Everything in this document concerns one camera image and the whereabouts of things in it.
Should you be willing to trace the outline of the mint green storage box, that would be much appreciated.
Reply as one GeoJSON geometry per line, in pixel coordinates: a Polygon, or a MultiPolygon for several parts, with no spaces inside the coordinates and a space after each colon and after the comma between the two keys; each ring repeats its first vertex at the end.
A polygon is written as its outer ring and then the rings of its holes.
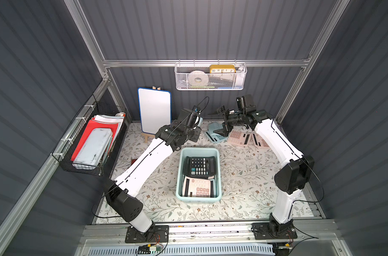
{"type": "Polygon", "coordinates": [[[216,148],[182,149],[176,197],[189,203],[215,203],[221,199],[220,157],[216,148]]]}

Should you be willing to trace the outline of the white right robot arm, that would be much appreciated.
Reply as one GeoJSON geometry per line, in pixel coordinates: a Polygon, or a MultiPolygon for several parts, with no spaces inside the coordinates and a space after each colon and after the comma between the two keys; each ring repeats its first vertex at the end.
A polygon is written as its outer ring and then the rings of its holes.
{"type": "Polygon", "coordinates": [[[272,116],[266,111],[257,111],[255,107],[229,111],[224,106],[212,115],[222,115],[223,128],[215,133],[228,136],[235,125],[246,125],[259,135],[275,153],[281,170],[274,176],[278,187],[276,205],[269,217],[267,230],[273,237],[279,237],[292,231],[292,211],[295,202],[313,172],[314,159],[296,149],[276,126],[272,116]]]}

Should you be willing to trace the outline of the black calculator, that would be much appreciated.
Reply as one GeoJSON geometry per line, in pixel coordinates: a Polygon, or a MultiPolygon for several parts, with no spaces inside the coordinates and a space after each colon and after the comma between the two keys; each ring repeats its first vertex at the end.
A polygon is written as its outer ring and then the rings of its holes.
{"type": "Polygon", "coordinates": [[[217,171],[216,158],[186,157],[183,165],[183,174],[192,178],[208,178],[217,171]]]}

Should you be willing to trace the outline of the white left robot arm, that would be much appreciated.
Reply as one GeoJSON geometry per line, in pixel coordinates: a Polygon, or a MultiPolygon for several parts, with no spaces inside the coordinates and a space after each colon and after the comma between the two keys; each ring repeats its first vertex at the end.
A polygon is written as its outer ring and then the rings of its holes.
{"type": "Polygon", "coordinates": [[[182,109],[178,119],[162,126],[144,153],[115,180],[104,183],[104,197],[109,206],[141,233],[147,233],[154,222],[144,213],[136,196],[158,166],[187,141],[196,142],[201,133],[201,110],[198,106],[182,109]]]}

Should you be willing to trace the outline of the teal calculator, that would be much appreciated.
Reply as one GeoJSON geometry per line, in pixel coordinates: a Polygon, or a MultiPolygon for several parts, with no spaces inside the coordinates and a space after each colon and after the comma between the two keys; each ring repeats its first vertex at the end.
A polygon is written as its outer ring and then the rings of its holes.
{"type": "Polygon", "coordinates": [[[213,144],[220,144],[228,140],[228,137],[224,137],[219,134],[209,133],[209,132],[206,132],[205,134],[206,134],[206,137],[209,139],[209,141],[213,144]]]}

